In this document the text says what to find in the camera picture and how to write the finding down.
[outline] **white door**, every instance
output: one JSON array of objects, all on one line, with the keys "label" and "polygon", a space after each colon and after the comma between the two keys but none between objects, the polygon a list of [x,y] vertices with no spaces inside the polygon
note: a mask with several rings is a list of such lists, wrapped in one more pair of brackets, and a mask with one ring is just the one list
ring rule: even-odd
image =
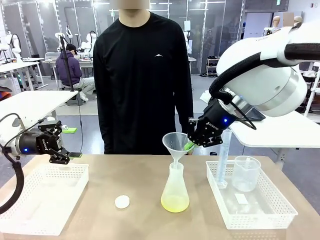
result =
[{"label": "white door", "polygon": [[259,38],[270,27],[272,13],[247,13],[243,38]]}]

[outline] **person in purple jacket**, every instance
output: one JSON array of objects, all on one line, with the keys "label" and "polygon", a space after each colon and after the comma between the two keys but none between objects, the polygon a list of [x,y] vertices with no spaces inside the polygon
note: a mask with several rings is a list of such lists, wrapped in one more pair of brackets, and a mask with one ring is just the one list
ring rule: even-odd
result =
[{"label": "person in purple jacket", "polygon": [[[71,74],[71,81],[75,89],[81,89],[80,97],[83,101],[88,101],[86,94],[93,94],[96,89],[94,77],[82,78],[82,71],[79,61],[75,59],[74,55],[77,54],[77,48],[73,44],[67,44],[65,47],[66,56],[68,58],[69,69]],[[70,87],[70,83],[67,78],[67,70],[65,67],[65,60],[63,59],[63,53],[55,61],[55,67],[57,69],[60,80],[64,86]]]}]

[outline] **plastic tray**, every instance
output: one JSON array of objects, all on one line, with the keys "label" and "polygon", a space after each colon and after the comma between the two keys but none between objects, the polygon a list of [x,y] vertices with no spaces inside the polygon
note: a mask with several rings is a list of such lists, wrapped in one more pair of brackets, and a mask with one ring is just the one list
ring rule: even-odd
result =
[{"label": "plastic tray", "polygon": [[227,229],[287,229],[298,215],[263,170],[260,170],[256,188],[241,192],[232,185],[234,161],[227,161],[225,189],[219,189],[215,181],[217,166],[218,161],[207,161],[206,176]]},{"label": "plastic tray", "polygon": [[0,215],[0,232],[60,235],[87,185],[88,168],[88,164],[51,163],[34,169],[25,178],[24,188],[18,201]]}]

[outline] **funnel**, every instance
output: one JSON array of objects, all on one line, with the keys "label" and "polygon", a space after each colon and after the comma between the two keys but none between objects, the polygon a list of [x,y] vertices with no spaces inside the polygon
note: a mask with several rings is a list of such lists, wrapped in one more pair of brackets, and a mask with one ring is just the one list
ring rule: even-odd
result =
[{"label": "funnel", "polygon": [[183,155],[185,155],[187,152],[190,152],[190,150],[195,147],[193,146],[190,149],[185,150],[185,145],[188,142],[188,135],[182,132],[168,133],[163,136],[162,142],[170,152],[175,163],[177,163]]}]

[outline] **white shoe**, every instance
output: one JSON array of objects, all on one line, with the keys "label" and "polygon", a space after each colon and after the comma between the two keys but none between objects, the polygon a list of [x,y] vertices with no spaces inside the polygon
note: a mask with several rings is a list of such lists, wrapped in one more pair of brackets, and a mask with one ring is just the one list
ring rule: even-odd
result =
[{"label": "white shoe", "polygon": [[88,102],[88,101],[89,101],[89,99],[87,98],[87,96],[86,96],[82,91],[80,91],[79,94],[80,94],[80,98],[81,98],[83,101],[85,101],[85,102]]}]

